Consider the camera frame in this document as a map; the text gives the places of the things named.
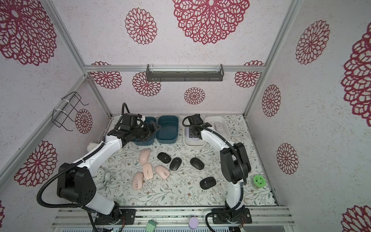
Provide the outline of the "black mouse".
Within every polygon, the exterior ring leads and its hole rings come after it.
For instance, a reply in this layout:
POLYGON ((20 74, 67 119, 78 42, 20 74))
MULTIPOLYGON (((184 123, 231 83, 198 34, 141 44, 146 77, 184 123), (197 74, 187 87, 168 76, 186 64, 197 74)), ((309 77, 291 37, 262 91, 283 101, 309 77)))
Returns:
POLYGON ((181 164, 182 164, 182 159, 179 158, 179 157, 176 157, 176 158, 174 158, 172 160, 169 168, 170 168, 171 171, 174 171, 175 172, 175 171, 177 171, 179 169, 179 167, 181 166, 181 164))
POLYGON ((164 152, 160 152, 158 155, 157 155, 157 158, 165 163, 165 164, 168 164, 171 162, 172 158, 170 157, 170 155, 168 155, 167 153, 164 153, 164 152))
POLYGON ((200 187, 203 190, 210 189, 216 185, 216 180, 214 177, 207 177, 200 181, 200 187))
POLYGON ((204 163, 203 163, 200 159, 198 159, 198 158, 196 158, 196 157, 193 157, 193 158, 190 160, 190 164, 191 164, 194 168, 196 168, 196 169, 198 169, 198 170, 202 170, 202 169, 204 169, 204 163))

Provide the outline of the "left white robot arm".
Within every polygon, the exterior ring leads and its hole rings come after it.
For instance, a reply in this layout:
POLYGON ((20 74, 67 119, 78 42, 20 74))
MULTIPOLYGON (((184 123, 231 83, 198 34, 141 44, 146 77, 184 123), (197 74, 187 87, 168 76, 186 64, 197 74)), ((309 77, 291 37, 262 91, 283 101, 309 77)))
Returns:
POLYGON ((119 124, 108 132, 105 141, 72 164, 65 163, 58 177, 57 196, 79 207, 88 208, 103 215, 110 215, 115 202, 97 192, 93 176, 100 166, 127 143, 134 140, 146 140, 161 130, 155 122, 137 126, 119 124))

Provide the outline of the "white mouse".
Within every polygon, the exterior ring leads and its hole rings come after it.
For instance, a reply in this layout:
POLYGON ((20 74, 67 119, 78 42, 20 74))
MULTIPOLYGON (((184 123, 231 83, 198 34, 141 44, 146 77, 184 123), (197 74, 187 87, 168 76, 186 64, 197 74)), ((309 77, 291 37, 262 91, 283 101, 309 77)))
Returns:
POLYGON ((224 130, 224 124, 222 122, 216 121, 214 123, 214 127, 217 131, 223 131, 224 130))

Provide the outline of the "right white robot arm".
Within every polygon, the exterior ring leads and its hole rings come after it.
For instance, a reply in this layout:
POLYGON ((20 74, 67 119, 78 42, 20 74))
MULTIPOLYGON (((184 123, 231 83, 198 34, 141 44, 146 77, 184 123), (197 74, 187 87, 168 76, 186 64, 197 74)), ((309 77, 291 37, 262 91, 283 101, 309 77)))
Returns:
POLYGON ((223 177, 229 182, 226 206, 229 210, 242 207, 244 186, 251 172, 251 164, 243 143, 232 143, 216 131, 201 125, 189 127, 192 138, 206 141, 219 151, 223 177))

